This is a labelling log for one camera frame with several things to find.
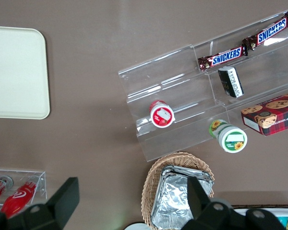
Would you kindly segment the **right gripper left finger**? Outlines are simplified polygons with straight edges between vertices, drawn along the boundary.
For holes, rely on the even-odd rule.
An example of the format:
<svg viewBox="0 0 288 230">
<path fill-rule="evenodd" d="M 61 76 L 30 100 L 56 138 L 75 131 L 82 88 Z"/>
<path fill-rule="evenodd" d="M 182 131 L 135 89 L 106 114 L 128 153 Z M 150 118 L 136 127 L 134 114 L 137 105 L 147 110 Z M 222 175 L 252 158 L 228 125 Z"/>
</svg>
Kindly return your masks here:
<svg viewBox="0 0 288 230">
<path fill-rule="evenodd" d="M 32 205 L 12 218 L 0 212 L 0 230 L 62 230 L 79 201 L 79 180 L 70 177 L 46 203 Z"/>
</svg>

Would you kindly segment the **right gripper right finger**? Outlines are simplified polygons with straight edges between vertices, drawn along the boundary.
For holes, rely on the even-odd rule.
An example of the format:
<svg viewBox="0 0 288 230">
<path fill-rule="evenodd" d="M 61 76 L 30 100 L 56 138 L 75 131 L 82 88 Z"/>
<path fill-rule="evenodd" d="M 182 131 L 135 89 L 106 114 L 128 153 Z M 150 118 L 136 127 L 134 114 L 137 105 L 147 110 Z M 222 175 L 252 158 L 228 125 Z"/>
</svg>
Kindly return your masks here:
<svg viewBox="0 0 288 230">
<path fill-rule="evenodd" d="M 245 215 L 237 213 L 225 200 L 210 199 L 199 181 L 187 181 L 188 204 L 193 215 L 183 230 L 284 230 L 285 227 L 271 212 L 251 208 Z"/>
</svg>

